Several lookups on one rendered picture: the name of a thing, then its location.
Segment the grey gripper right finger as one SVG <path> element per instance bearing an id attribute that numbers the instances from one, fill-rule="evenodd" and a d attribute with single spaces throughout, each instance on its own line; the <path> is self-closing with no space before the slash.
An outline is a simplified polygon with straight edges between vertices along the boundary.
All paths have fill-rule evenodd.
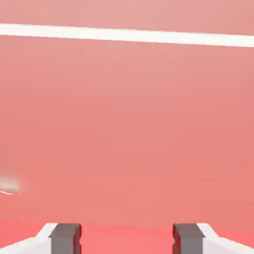
<path id="1" fill-rule="evenodd" d="M 173 254 L 254 254 L 254 248 L 219 237 L 207 223 L 173 224 Z"/>

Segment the large pink cabinet door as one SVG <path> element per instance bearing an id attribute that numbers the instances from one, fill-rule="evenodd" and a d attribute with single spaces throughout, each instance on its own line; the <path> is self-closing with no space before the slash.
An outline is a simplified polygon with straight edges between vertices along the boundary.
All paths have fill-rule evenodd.
<path id="1" fill-rule="evenodd" d="M 0 218 L 254 227 L 254 48 L 0 36 Z"/>

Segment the pink painted cabinet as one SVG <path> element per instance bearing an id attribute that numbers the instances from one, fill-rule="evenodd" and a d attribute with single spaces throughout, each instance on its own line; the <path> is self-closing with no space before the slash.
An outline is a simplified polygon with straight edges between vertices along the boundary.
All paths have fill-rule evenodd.
<path id="1" fill-rule="evenodd" d="M 0 23 L 0 36 L 254 48 L 254 35 L 45 24 Z M 22 238 L 28 238 L 35 234 L 45 222 L 68 223 L 69 221 L 0 218 L 0 247 Z M 83 254 L 171 254 L 173 223 L 166 228 L 86 224 L 74 221 L 69 223 L 80 223 L 83 226 L 81 240 Z M 225 238 L 254 247 L 254 227 L 246 231 L 213 228 Z"/>

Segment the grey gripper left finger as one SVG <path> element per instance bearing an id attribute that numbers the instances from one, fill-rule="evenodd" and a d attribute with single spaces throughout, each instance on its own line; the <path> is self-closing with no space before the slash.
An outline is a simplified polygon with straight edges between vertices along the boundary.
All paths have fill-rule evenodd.
<path id="1" fill-rule="evenodd" d="M 34 237 L 0 248 L 0 254 L 81 254 L 81 225 L 47 223 Z"/>

